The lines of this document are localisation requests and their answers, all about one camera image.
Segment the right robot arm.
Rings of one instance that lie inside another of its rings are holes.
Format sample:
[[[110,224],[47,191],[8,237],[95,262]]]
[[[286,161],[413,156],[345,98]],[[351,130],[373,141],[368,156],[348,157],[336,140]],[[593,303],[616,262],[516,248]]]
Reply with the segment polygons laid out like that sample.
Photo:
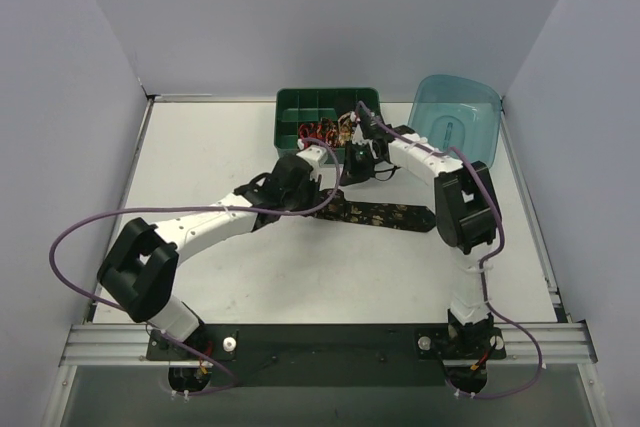
[[[504,248],[504,228],[488,167],[454,149],[441,151],[406,126],[364,124],[362,133],[362,142],[345,144],[340,184],[372,179],[376,165],[387,163],[433,189],[435,228],[458,268],[448,309],[450,333],[465,346],[489,343],[494,314],[486,273],[489,260]]]

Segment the black gold floral tie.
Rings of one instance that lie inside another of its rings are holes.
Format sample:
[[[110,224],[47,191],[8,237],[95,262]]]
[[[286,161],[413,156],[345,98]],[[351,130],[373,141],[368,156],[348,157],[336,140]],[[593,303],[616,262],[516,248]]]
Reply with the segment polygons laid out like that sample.
[[[312,217],[320,220],[427,233],[436,227],[435,214],[425,206],[352,201],[339,190]]]

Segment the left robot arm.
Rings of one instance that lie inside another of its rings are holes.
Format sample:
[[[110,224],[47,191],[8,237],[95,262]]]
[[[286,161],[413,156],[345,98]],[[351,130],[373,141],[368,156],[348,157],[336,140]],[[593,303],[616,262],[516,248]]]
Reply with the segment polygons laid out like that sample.
[[[208,343],[204,322],[173,294],[178,267],[232,237],[320,209],[319,170],[330,154],[319,146],[288,154],[272,171],[203,211],[156,224],[140,217],[128,221],[98,271],[99,284],[134,322],[203,349]]]

